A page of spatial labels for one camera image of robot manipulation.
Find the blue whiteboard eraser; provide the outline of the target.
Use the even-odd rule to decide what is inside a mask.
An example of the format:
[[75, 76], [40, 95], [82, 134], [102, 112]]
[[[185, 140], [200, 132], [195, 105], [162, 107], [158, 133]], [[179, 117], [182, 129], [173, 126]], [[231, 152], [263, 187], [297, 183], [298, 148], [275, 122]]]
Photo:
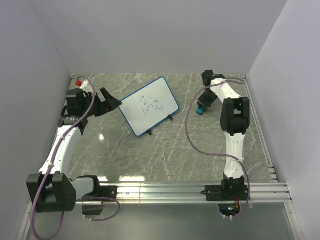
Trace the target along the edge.
[[206, 107], [205, 106], [202, 106], [202, 107], [199, 107], [197, 110], [196, 110], [196, 113], [199, 114], [199, 115], [203, 115], [206, 111]]

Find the blue framed whiteboard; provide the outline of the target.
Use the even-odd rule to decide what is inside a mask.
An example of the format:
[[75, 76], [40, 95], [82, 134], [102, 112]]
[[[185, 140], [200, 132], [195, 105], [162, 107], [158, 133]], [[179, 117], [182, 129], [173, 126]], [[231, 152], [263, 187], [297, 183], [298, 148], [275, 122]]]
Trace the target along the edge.
[[121, 100], [119, 107], [136, 137], [141, 137], [179, 111], [167, 80], [161, 76]]

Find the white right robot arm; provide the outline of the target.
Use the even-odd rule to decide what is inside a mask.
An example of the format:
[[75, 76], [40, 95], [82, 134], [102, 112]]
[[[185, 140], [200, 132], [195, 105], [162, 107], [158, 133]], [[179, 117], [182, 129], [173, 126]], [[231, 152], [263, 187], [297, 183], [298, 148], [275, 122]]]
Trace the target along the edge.
[[232, 157], [243, 161], [244, 139], [250, 126], [250, 100], [236, 93], [222, 74], [205, 70], [201, 77], [203, 85], [210, 88], [198, 98], [196, 112], [203, 115], [216, 100], [221, 101], [220, 126], [225, 135], [227, 154], [221, 184], [207, 185], [202, 193], [208, 201], [246, 200], [245, 174], [241, 164]]

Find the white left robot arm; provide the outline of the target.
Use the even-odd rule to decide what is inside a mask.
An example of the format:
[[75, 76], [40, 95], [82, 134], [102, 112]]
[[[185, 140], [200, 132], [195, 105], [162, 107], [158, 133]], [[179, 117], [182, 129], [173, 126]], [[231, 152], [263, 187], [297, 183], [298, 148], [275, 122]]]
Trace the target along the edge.
[[37, 213], [70, 212], [76, 201], [87, 198], [96, 201], [103, 196], [96, 175], [80, 176], [71, 181], [67, 176], [73, 153], [82, 138], [88, 119], [100, 117], [122, 105], [105, 88], [97, 94], [81, 88], [68, 90], [51, 152], [37, 174], [27, 178], [27, 189]]

